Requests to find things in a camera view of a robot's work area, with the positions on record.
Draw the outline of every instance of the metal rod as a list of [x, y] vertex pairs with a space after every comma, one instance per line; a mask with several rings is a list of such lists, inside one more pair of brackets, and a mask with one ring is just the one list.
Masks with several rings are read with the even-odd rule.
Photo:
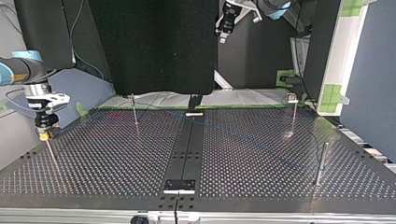
[[47, 143], [47, 147], [49, 148], [49, 154], [50, 154], [50, 156], [52, 157], [53, 160], [56, 161], [55, 155], [53, 154], [53, 151], [52, 151], [52, 146], [50, 145], [50, 141], [47, 140], [46, 143]]
[[131, 104], [132, 104], [132, 108], [134, 109], [134, 124], [139, 124], [138, 122], [137, 122], [137, 115], [136, 115], [136, 108], [135, 108], [135, 105], [136, 105], [136, 102], [134, 101], [134, 94], [132, 93], [131, 94]]
[[297, 104], [298, 104], [298, 101], [294, 104], [293, 123], [294, 123], [294, 121], [296, 120]]
[[320, 186], [320, 179], [322, 177], [323, 174], [323, 170], [325, 168], [324, 164], [325, 164], [325, 159], [326, 159], [326, 152], [327, 152], [327, 148], [329, 147], [329, 143], [325, 142], [323, 144], [323, 149], [320, 155], [320, 164], [319, 164], [319, 169], [317, 172], [317, 177], [315, 179], [315, 186]]

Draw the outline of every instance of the white wall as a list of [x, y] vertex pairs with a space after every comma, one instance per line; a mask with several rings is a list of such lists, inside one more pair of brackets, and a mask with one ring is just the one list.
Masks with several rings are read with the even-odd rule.
[[[0, 1], [14, 6], [13, 0]], [[1, 8], [19, 28], [17, 16], [11, 10]], [[13, 50], [26, 49], [21, 34], [10, 24], [1, 10], [0, 31], [0, 57], [9, 58]], [[17, 88], [20, 87], [0, 87], [0, 104], [5, 101], [7, 91]], [[0, 169], [38, 144], [33, 119], [12, 110], [0, 111]]]

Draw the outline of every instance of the cable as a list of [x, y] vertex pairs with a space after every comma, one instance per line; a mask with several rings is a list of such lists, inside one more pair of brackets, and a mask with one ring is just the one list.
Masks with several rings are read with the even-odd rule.
[[26, 81], [26, 82], [22, 82], [21, 84], [22, 84], [22, 85], [31, 84], [31, 83], [36, 82], [36, 81], [38, 81], [38, 80], [41, 80], [41, 79], [43, 79], [43, 78], [45, 78], [45, 77], [51, 77], [52, 75], [55, 75], [56, 72], [57, 72], [57, 70], [54, 69], [54, 70], [52, 70], [50, 73], [44, 75], [43, 77], [38, 77], [38, 78], [35, 78], [35, 79], [33, 79], [33, 80], [29, 80], [29, 81]]
[[[251, 138], [251, 137], [249, 137], [249, 136], [244, 136], [244, 135], [242, 135], [241, 133], [236, 133], [236, 132], [234, 132], [234, 131], [232, 131], [232, 130], [228, 130], [227, 128], [224, 128], [224, 127], [222, 127], [222, 126], [220, 126], [220, 125], [218, 125], [218, 124], [212, 124], [212, 123], [209, 123], [209, 122], [202, 123], [202, 122], [196, 121], [196, 120], [194, 120], [194, 119], [190, 119], [189, 117], [186, 117], [186, 116], [184, 116], [183, 114], [179, 114], [179, 113], [177, 113], [177, 112], [173, 112], [173, 111], [167, 110], [167, 109], [165, 109], [165, 108], [163, 108], [163, 107], [160, 107], [160, 106], [155, 106], [155, 105], [150, 105], [150, 104], [144, 104], [144, 103], [138, 103], [138, 102], [136, 102], [136, 104], [137, 104], [137, 105], [147, 105], [148, 107], [152, 106], [152, 107], [154, 107], [154, 108], [161, 109], [161, 110], [165, 111], [166, 113], [169, 113], [169, 114], [171, 114], [171, 115], [173, 115], [173, 116], [182, 117], [183, 119], [189, 120], [189, 121], [191, 121], [191, 122], [193, 122], [193, 123], [196, 123], [196, 124], [199, 124], [199, 125], [208, 126], [208, 127], [212, 127], [212, 128], [218, 129], [218, 130], [221, 130], [221, 131], [223, 131], [223, 132], [225, 132], [225, 133], [228, 133], [229, 135], [231, 135], [231, 136], [237, 138], [237, 139], [238, 139], [239, 141], [241, 141], [241, 142], [245, 142], [245, 143], [247, 143], [247, 144], [253, 144], [253, 145], [255, 145], [256, 147], [261, 147], [261, 148], [263, 148], [263, 149], [265, 149], [265, 150], [268, 150], [268, 151], [269, 151], [275, 158], [277, 158], [279, 161], [282, 161], [282, 162], [284, 162], [284, 163], [286, 163], [286, 164], [288, 164], [288, 165], [290, 165], [290, 166], [292, 166], [292, 167], [294, 167], [294, 168], [305, 169], [305, 170], [315, 171], [315, 172], [316, 172], [316, 171], [322, 171], [322, 170], [319, 169], [318, 167], [307, 166], [307, 165], [305, 165], [305, 164], [300, 164], [300, 163], [294, 163], [294, 162], [291, 162], [291, 161], [287, 161], [287, 160], [285, 160], [284, 158], [279, 157], [279, 156], [276, 154], [276, 152], [274, 152], [271, 148], [266, 147], [265, 145], [263, 145], [263, 144], [260, 143], [260, 142], [257, 142], [256, 139]], [[317, 160], [318, 160], [318, 152], [320, 151], [320, 149], [319, 149], [319, 146], [318, 146], [318, 139], [317, 139], [315, 136], [314, 136], [314, 139], [315, 139], [315, 141], [316, 141], [316, 143], [317, 143]]]
[[305, 81], [304, 81], [304, 79], [303, 79], [303, 77], [302, 77], [302, 74], [303, 74], [303, 73], [302, 73], [302, 71], [301, 71], [301, 67], [300, 67], [300, 63], [299, 63], [299, 58], [298, 58], [298, 50], [297, 50], [297, 35], [298, 35], [298, 30], [297, 30], [297, 27], [298, 27], [298, 22], [299, 22], [300, 17], [301, 17], [301, 11], [302, 11], [302, 9], [303, 9], [303, 5], [304, 5], [304, 0], [301, 1], [300, 10], [298, 11], [297, 22], [296, 22], [296, 36], [294, 37], [294, 50], [296, 51], [297, 67], [298, 67], [298, 71], [299, 71], [299, 74], [300, 74], [300, 75], [297, 76], [297, 77], [299, 77], [299, 78], [301, 79], [301, 81], [303, 82], [303, 86], [304, 86], [304, 90], [305, 90], [306, 94], [308, 95], [309, 99], [311, 100], [312, 105], [314, 106], [315, 110], [318, 111], [318, 107], [315, 105], [314, 99], [312, 98], [311, 94], [310, 94], [309, 91], [308, 91], [308, 88], [307, 88], [306, 85], [305, 85]]
[[12, 21], [12, 19], [7, 15], [7, 13], [1, 8], [1, 6], [5, 6], [11, 9], [11, 11], [15, 13], [15, 15], [17, 15], [17, 11], [12, 6], [9, 6], [8, 4], [0, 1], [0, 11], [2, 11], [2, 13], [6, 16], [7, 20], [9, 21], [9, 23], [11, 23], [11, 25], [15, 28], [15, 30], [18, 31], [18, 33], [22, 34], [20, 28]]
[[286, 10], [286, 9], [289, 9], [289, 8], [293, 7], [297, 3], [299, 3], [299, 1], [296, 0], [296, 2], [294, 2], [293, 4], [291, 4], [288, 7], [276, 7], [276, 6], [272, 5], [269, 0], [262, 0], [262, 1], [265, 3], [265, 5], [267, 5], [268, 7], [270, 7], [273, 10]]
[[9, 5], [8, 3], [5, 3], [3, 1], [0, 1], [0, 6], [5, 6], [8, 7], [15, 15], [17, 15], [17, 10], [12, 5]]
[[85, 2], [85, 0], [81, 0], [81, 4], [80, 4], [79, 10], [78, 10], [78, 14], [77, 14], [77, 16], [76, 16], [75, 21], [73, 22], [73, 25], [72, 25], [71, 29], [70, 29], [70, 36], [69, 36], [70, 44], [71, 44], [71, 46], [72, 46], [73, 53], [76, 55], [76, 58], [78, 58], [80, 61], [82, 61], [83, 63], [87, 64], [89, 67], [91, 67], [91, 68], [93, 68], [94, 70], [96, 70], [96, 71], [100, 74], [101, 78], [102, 78], [103, 80], [105, 80], [105, 75], [103, 74], [103, 72], [102, 72], [98, 67], [96, 67], [95, 65], [90, 64], [90, 63], [86, 62], [85, 60], [83, 60], [83, 59], [78, 55], [78, 53], [76, 52], [76, 49], [75, 49], [75, 47], [74, 47], [74, 43], [73, 43], [73, 32], [74, 32], [74, 29], [75, 29], [75, 27], [76, 27], [76, 24], [77, 24], [77, 22], [78, 22], [78, 20], [79, 20], [79, 17], [81, 16], [81, 11], [82, 11], [82, 8], [83, 8], [83, 6], [84, 6], [84, 2]]
[[12, 114], [14, 114], [14, 113], [16, 113], [17, 111], [11, 111], [10, 113], [8, 113], [8, 114], [5, 114], [5, 115], [3, 115], [2, 117], [0, 117], [0, 119], [3, 119], [3, 118], [5, 118], [5, 117], [8, 117], [8, 116], [10, 116], [10, 115], [12, 115]]
[[6, 92], [6, 98], [9, 100], [10, 103], [14, 104], [15, 106], [17, 106], [17, 107], [19, 107], [19, 108], [28, 110], [28, 111], [33, 111], [33, 112], [43, 112], [43, 111], [45, 111], [45, 109], [33, 110], [33, 109], [29, 108], [29, 107], [25, 107], [25, 106], [23, 106], [23, 105], [19, 105], [18, 103], [16, 103], [14, 100], [12, 100], [12, 99], [9, 97], [9, 95], [10, 95], [11, 93], [17, 92], [17, 91], [23, 91], [23, 88]]

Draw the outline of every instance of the black panel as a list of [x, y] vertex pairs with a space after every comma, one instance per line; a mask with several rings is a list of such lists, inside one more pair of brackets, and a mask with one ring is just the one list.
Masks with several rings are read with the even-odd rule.
[[318, 0], [304, 72], [305, 85], [312, 98], [318, 99], [329, 58], [332, 36], [341, 0]]
[[[63, 0], [64, 15], [66, 16], [69, 30], [78, 15], [83, 0]], [[78, 23], [73, 30], [73, 45], [76, 53], [87, 63], [98, 67], [104, 74], [105, 80], [110, 81], [110, 69], [108, 68], [105, 51], [103, 50], [96, 24], [93, 20], [89, 2], [84, 0], [84, 5], [79, 15]], [[81, 71], [99, 77], [100, 74], [87, 64], [77, 60], [77, 68]]]
[[48, 69], [72, 68], [72, 50], [61, 0], [15, 0], [26, 48], [40, 51]]
[[213, 90], [218, 1], [90, 1], [118, 94]]

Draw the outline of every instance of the metal post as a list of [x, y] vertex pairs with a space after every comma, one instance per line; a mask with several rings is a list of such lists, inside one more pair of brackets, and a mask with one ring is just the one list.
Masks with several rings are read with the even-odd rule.
[[320, 186], [320, 179], [322, 177], [322, 173], [323, 173], [323, 170], [324, 170], [324, 163], [325, 163], [326, 152], [327, 152], [327, 148], [328, 147], [329, 147], [329, 143], [325, 142], [323, 144], [323, 149], [322, 149], [322, 152], [321, 152], [321, 155], [320, 155], [319, 169], [318, 169], [318, 172], [317, 172], [317, 177], [315, 179], [315, 186], [317, 186], [317, 187]]

